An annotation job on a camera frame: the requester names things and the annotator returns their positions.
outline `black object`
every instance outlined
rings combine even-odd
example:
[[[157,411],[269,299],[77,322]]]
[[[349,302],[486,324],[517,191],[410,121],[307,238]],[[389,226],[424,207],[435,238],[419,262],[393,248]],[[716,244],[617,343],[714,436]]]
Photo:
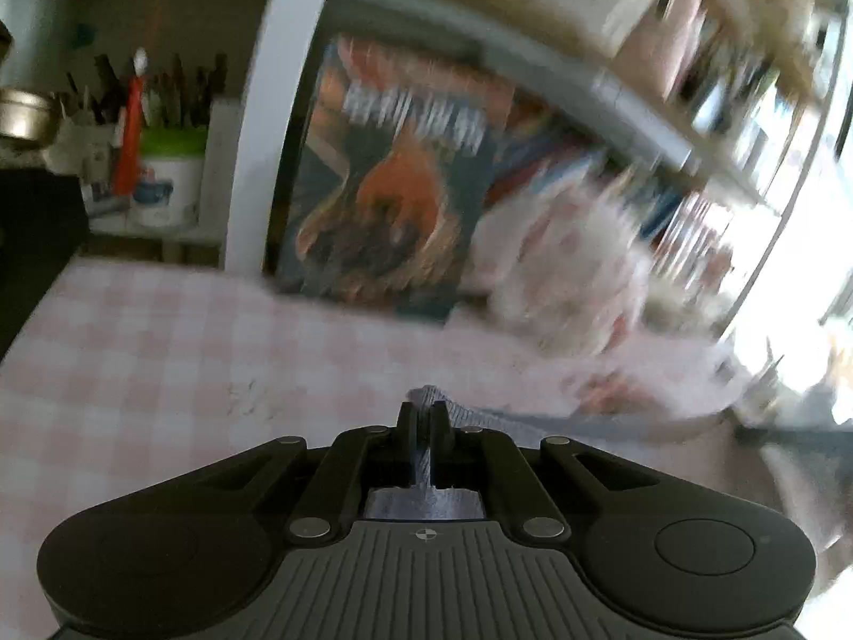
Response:
[[[280,438],[67,519],[37,563],[58,637],[799,637],[815,556],[784,516],[428,419]],[[434,485],[479,491],[487,519],[360,519],[427,445]]]
[[[87,236],[76,177],[0,170],[0,357]]]

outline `book cover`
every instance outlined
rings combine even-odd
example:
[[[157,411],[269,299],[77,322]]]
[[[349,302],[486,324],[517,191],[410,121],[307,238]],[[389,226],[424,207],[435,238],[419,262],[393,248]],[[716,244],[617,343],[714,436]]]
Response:
[[[333,41],[293,183],[283,289],[444,320],[513,92],[453,63]]]

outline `white plastic bag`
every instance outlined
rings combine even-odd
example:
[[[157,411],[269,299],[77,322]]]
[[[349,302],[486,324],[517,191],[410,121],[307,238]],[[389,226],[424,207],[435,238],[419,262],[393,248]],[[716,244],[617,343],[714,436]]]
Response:
[[[582,187],[563,191],[527,231],[489,297],[499,322],[553,354],[595,355],[637,324],[650,257],[616,207]]]

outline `table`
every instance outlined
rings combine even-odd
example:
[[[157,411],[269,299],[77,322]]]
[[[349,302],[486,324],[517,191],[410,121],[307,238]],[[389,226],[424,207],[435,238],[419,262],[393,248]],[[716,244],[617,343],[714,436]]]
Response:
[[[283,434],[317,446],[391,424],[427,384],[469,406],[567,414],[576,367],[464,315],[442,329],[212,270],[74,259],[0,366],[0,637],[54,630],[36,555],[75,512]]]

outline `circular cover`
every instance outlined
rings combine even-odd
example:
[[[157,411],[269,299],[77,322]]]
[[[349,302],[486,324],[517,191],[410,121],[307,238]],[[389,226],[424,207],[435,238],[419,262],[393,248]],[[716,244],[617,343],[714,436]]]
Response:
[[[272,559],[250,515],[86,511],[50,533],[37,571],[60,619],[104,637],[172,637],[244,603]]]
[[[583,569],[618,607],[672,631],[747,633],[791,617],[814,551],[789,519],[744,505],[694,519],[603,515],[583,541]]]

